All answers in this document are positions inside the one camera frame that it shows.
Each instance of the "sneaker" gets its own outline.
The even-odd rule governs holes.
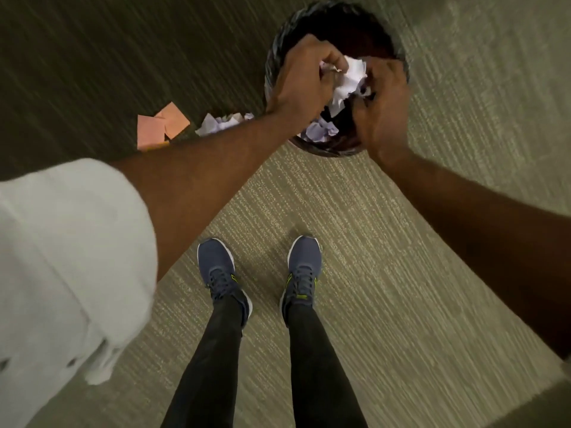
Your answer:
[[[252,314],[252,301],[240,288],[236,279],[234,257],[226,245],[217,238],[209,238],[198,245],[198,268],[200,275],[210,289],[212,303],[230,296],[242,307],[242,329]]]
[[[321,249],[313,237],[299,236],[287,256],[289,276],[280,299],[280,309],[288,326],[288,310],[291,305],[313,308],[315,286],[321,273]]]

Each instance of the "hand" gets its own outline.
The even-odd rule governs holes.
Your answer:
[[[282,113],[294,135],[318,117],[333,96],[338,72],[327,71],[321,77],[320,62],[333,64],[346,72],[346,58],[329,42],[308,34],[285,56],[267,112]]]
[[[372,101],[354,98],[353,121],[369,156],[385,168],[403,153],[410,154],[407,142],[410,89],[401,61],[374,57],[364,60],[367,82],[376,95]]]

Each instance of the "trash can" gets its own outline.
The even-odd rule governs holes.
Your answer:
[[[375,17],[359,4],[341,0],[317,1],[294,13],[277,33],[266,60],[266,102],[271,97],[287,52],[310,33],[320,40],[328,40],[349,57],[399,59],[403,62],[407,80],[409,79],[403,46],[385,21]],[[327,122],[332,121],[339,133],[327,136],[323,143],[313,143],[305,136],[304,130],[299,136],[291,138],[290,142],[314,155],[328,158],[352,156],[363,150],[356,135],[349,106],[333,118],[325,109],[321,117]]]

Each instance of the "leg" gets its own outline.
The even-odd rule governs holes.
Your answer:
[[[252,306],[235,281],[233,259],[220,241],[210,239],[199,246],[199,267],[210,288],[214,311],[162,428],[233,424],[240,340]]]
[[[366,427],[349,379],[313,308],[289,308],[291,388],[295,421],[306,426]]]
[[[280,301],[289,327],[291,386],[297,427],[366,427],[349,379],[313,310],[321,251],[299,237],[288,254],[289,277]]]

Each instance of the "forearm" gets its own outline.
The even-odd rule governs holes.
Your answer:
[[[160,279],[244,183],[290,136],[279,114],[142,153],[113,165],[145,201],[156,233]]]
[[[560,356],[571,353],[571,219],[414,154],[385,168],[466,264]]]

